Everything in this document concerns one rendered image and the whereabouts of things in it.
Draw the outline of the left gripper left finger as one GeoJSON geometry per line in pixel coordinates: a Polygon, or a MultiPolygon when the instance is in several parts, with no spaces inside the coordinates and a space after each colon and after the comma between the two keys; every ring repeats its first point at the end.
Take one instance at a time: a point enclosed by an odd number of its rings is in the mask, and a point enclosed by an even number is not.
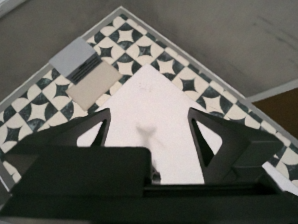
{"type": "Polygon", "coordinates": [[[47,146],[77,145],[77,140],[90,129],[100,128],[90,146],[105,146],[111,123],[110,108],[104,108],[92,114],[67,121],[25,135],[16,144],[46,144],[47,146]]]}

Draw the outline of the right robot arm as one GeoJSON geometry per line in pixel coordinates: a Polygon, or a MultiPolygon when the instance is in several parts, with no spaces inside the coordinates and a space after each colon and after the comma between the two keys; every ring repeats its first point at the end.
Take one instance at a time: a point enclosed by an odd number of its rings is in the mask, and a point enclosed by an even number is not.
{"type": "MultiPolygon", "coordinates": [[[[298,195],[296,195],[290,191],[287,191],[287,190],[284,190],[284,191],[290,197],[290,199],[294,202],[294,204],[298,207],[298,195]]],[[[298,221],[288,223],[288,224],[298,224],[298,221]]]]}

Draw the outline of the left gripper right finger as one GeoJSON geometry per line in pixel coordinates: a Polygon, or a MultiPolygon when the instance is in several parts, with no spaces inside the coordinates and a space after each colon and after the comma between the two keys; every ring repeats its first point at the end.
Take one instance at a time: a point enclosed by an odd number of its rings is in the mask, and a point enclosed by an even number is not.
{"type": "Polygon", "coordinates": [[[187,119],[204,183],[219,182],[235,166],[263,166],[285,145],[273,133],[193,107],[189,107],[187,119]],[[216,154],[197,121],[221,138],[222,144],[216,154]]]}

